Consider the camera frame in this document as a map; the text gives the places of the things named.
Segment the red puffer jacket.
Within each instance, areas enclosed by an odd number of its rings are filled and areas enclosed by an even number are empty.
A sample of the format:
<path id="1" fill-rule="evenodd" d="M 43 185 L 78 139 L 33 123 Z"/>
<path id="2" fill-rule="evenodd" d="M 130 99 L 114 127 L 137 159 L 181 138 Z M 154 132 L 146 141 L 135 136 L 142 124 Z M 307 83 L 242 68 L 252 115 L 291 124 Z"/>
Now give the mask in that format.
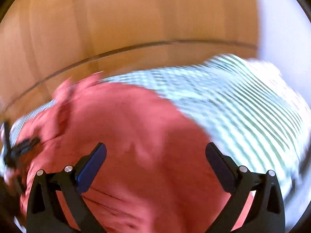
<path id="1" fill-rule="evenodd" d="M 208 135 L 154 91 L 99 78 L 65 81 L 55 105 L 23 125 L 18 141 L 41 140 L 21 159 L 24 185 L 103 143 L 107 158 L 82 196 L 108 232 L 206 231 L 230 197 L 206 160 Z"/>

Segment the green white checkered bedspread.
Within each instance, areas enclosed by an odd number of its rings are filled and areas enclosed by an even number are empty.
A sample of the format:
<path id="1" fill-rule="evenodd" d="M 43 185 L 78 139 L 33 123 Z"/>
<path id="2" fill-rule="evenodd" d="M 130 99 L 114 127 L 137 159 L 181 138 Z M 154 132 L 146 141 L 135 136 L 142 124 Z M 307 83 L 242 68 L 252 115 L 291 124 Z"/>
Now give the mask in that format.
<path id="1" fill-rule="evenodd" d="M 105 79 L 96 74 L 100 83 L 154 91 L 199 125 L 209 143 L 236 164 L 261 174 L 273 170 L 283 198 L 289 195 L 310 143 L 310 108 L 273 64 L 220 55 L 200 65 L 155 68 Z M 18 136 L 23 125 L 55 103 L 53 95 L 51 102 L 22 122 L 15 145 L 21 142 Z M 26 225 L 31 188 L 24 185 L 20 173 L 24 155 L 16 168 L 5 166 L 1 157 L 1 232 L 15 232 L 14 219 Z"/>

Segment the wooden wardrobe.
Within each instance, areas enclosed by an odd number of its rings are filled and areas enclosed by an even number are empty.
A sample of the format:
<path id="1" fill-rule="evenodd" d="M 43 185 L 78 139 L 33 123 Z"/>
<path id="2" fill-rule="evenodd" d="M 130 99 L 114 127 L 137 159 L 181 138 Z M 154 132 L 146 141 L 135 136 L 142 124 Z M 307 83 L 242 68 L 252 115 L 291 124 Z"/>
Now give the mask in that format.
<path id="1" fill-rule="evenodd" d="M 1 119 L 68 78 L 256 57 L 258 23 L 256 0 L 1 0 Z"/>

